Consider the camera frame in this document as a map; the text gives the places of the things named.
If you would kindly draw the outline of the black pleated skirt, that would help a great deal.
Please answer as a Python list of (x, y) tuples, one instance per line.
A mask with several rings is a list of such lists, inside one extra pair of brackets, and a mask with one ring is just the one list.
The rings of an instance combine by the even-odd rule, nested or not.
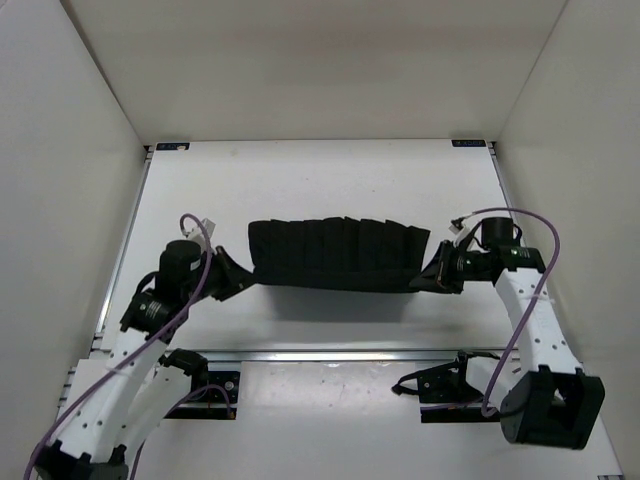
[(248, 225), (258, 283), (337, 291), (412, 293), (429, 237), (420, 227), (348, 217)]

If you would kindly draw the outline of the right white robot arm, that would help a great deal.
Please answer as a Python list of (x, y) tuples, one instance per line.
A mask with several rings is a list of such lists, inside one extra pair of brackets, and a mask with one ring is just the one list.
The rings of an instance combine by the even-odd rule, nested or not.
[(458, 352), (436, 367), (401, 377), (391, 390), (419, 398), (422, 413), (478, 405), (497, 420), (511, 444), (582, 450), (605, 398), (601, 379), (589, 375), (571, 351), (546, 285), (554, 261), (522, 244), (509, 217), (488, 217), (472, 228), (452, 221), (456, 238), (440, 243), (413, 280), (421, 291), (459, 294), (468, 282), (490, 283), (513, 334), (501, 354)]

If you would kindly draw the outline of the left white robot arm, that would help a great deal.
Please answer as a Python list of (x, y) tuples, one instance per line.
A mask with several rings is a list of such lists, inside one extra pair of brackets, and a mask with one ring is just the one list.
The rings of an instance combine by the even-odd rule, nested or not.
[(125, 310), (103, 376), (45, 434), (26, 472), (42, 479), (127, 478), (165, 415), (212, 387), (204, 356), (169, 347), (189, 309), (207, 298), (225, 301), (253, 283), (222, 247), (168, 243)]

